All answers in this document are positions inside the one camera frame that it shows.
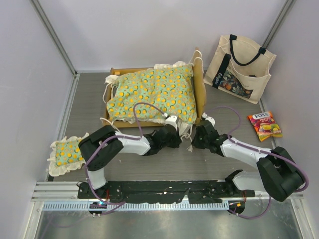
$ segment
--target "wooden box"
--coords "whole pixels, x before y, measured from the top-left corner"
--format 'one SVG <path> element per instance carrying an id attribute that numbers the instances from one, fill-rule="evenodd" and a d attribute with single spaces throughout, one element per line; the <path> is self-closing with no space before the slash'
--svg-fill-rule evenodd
<path id="1" fill-rule="evenodd" d="M 194 54 L 194 59 L 195 57 L 200 57 L 200 54 L 198 52 L 195 52 Z M 111 75 L 123 75 L 126 73 L 133 73 L 136 71 L 141 71 L 141 70 L 146 70 L 148 68 L 126 68 L 126 69 L 111 69 Z M 202 62 L 200 59 L 197 59 L 194 63 L 193 66 L 193 86 L 194 86 L 194 96 L 195 96 L 195 101 L 196 101 L 196 113 L 197 113 L 197 119 L 195 121 L 195 124 L 200 122 L 201 115 L 204 112 L 204 107 L 206 104 L 206 89 L 204 85 L 204 77 L 203 77 L 203 71 L 202 71 Z M 111 88 L 109 87 L 107 89 L 106 93 L 106 102 L 108 102 L 111 99 Z M 109 113 L 107 111 L 106 105 L 105 105 L 105 114 L 104 118 L 109 120 Z M 149 121 L 141 121 L 140 122 L 141 126 L 159 126 L 162 125 L 160 123 L 154 123 L 154 122 L 149 122 Z M 118 128 L 124 128 L 124 127 L 137 127 L 136 122 L 135 123 L 129 123 L 129 122 L 123 122 L 120 120 L 114 121 L 114 125 Z"/>

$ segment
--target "wall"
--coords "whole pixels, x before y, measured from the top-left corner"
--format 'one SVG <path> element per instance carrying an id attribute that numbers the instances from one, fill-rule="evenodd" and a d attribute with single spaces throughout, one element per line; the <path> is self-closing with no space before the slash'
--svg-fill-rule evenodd
<path id="1" fill-rule="evenodd" d="M 222 34 L 262 44 L 285 0 L 40 0 L 77 70 L 189 61 L 208 67 Z"/>
<path id="2" fill-rule="evenodd" d="M 284 137 L 277 140 L 308 173 L 305 191 L 313 222 L 319 221 L 319 2 L 299 0 L 269 46 L 277 54 L 263 102 L 272 110 Z"/>
<path id="3" fill-rule="evenodd" d="M 3 1 L 0 22 L 0 232 L 17 239 L 45 179 L 72 75 L 29 1 Z"/>

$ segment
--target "canvas tote bag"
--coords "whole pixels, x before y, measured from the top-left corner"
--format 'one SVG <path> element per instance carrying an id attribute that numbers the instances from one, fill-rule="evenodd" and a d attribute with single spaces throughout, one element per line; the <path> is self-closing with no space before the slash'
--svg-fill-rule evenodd
<path id="1" fill-rule="evenodd" d="M 204 82 L 256 104 L 271 77 L 269 69 L 275 58 L 247 37 L 221 36 Z"/>

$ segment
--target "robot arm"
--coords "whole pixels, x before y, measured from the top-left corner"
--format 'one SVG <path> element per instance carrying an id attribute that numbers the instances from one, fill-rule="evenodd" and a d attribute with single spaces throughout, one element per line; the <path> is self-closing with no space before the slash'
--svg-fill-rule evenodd
<path id="1" fill-rule="evenodd" d="M 275 200 L 282 202 L 305 182 L 303 175 L 294 166 L 260 152 L 271 152 L 294 162 L 284 148 L 276 147 L 273 150 L 258 148 L 232 137 L 236 142 L 234 144 L 226 134 L 219 135 L 214 125 L 215 120 L 212 117 L 203 115 L 202 121 L 196 126 L 192 145 L 200 149 L 208 148 L 212 153 L 240 160 L 256 168 L 259 172 L 240 170 L 236 172 L 233 183 L 239 190 L 266 191 Z"/>
<path id="2" fill-rule="evenodd" d="M 94 190 L 106 184 L 104 167 L 118 153 L 136 153 L 138 155 L 149 156 L 158 153 L 163 147 L 179 147 L 181 139 L 178 134 L 177 116 L 169 116 L 165 120 L 165 126 L 159 131 L 144 134 L 142 137 L 122 134 L 115 131 L 112 126 L 106 125 L 79 143 L 81 154 L 85 161 L 100 146 L 100 142 L 118 135 L 121 137 L 111 139 L 96 155 L 94 160 L 88 165 L 88 175 Z"/>

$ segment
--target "pillow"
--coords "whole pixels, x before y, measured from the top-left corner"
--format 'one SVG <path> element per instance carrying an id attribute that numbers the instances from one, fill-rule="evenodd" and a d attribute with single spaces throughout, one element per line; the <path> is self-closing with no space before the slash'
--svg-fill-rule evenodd
<path id="1" fill-rule="evenodd" d="M 61 141 L 55 141 L 51 144 L 52 152 L 47 160 L 50 161 L 49 174 L 51 176 L 57 177 L 71 170 L 81 168 L 85 160 L 81 155 L 78 144 L 87 136 L 89 136 L 88 133 L 82 138 L 73 136 L 67 139 L 64 137 Z"/>
<path id="2" fill-rule="evenodd" d="M 116 94 L 107 102 L 110 120 L 135 120 L 134 104 L 147 102 L 169 115 L 179 116 L 187 124 L 193 124 L 197 115 L 192 75 L 192 65 L 188 64 L 119 76 L 114 83 L 117 86 Z M 140 120 L 162 119 L 161 113 L 148 105 L 138 105 L 136 113 Z"/>

